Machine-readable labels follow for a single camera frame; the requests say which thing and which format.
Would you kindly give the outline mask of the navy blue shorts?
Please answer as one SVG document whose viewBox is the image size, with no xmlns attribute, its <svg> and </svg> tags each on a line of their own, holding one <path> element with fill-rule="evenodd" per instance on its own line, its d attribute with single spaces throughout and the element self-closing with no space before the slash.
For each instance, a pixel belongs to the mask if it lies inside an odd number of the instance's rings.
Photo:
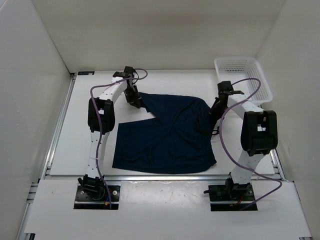
<svg viewBox="0 0 320 240">
<path fill-rule="evenodd" d="M 153 118 L 120 123 L 112 167 L 152 174 L 194 174 L 217 161 L 211 138 L 215 124 L 201 98 L 141 93 Z"/>
</svg>

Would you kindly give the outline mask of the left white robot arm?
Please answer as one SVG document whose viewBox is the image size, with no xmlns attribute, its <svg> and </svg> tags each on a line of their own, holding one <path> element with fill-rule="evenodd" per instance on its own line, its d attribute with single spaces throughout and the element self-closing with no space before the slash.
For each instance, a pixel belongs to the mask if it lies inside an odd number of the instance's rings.
<svg viewBox="0 0 320 240">
<path fill-rule="evenodd" d="M 142 106 L 136 85 L 141 79 L 137 71 L 137 68 L 125 66 L 123 71 L 116 71 L 112 75 L 110 83 L 95 85 L 89 90 L 87 115 L 87 125 L 90 130 L 89 159 L 87 170 L 78 182 L 93 200 L 100 200 L 105 191 L 108 191 L 102 170 L 107 140 L 116 123 L 116 101 L 121 94 L 124 94 L 129 105 L 138 109 Z"/>
</svg>

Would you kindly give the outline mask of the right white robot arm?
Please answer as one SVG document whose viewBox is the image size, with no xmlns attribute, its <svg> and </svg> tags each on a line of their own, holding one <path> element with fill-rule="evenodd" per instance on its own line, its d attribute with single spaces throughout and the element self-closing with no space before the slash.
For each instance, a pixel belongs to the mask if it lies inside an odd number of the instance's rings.
<svg viewBox="0 0 320 240">
<path fill-rule="evenodd" d="M 262 158 L 269 154 L 278 145 L 277 114 L 272 110 L 264 110 L 249 99 L 260 89 L 262 83 L 257 78 L 252 78 L 258 87 L 248 97 L 240 90 L 235 90 L 234 83 L 222 81 L 217 84 L 218 97 L 209 111 L 211 122 L 219 123 L 219 137 L 221 145 L 235 164 L 229 174 L 230 184 L 225 186 L 224 193 L 230 200 L 238 199 L 243 188 L 250 183 L 251 176 Z M 234 160 L 228 152 L 223 140 L 223 120 L 228 111 L 234 111 L 242 119 L 240 143 L 242 152 L 238 160 Z"/>
</svg>

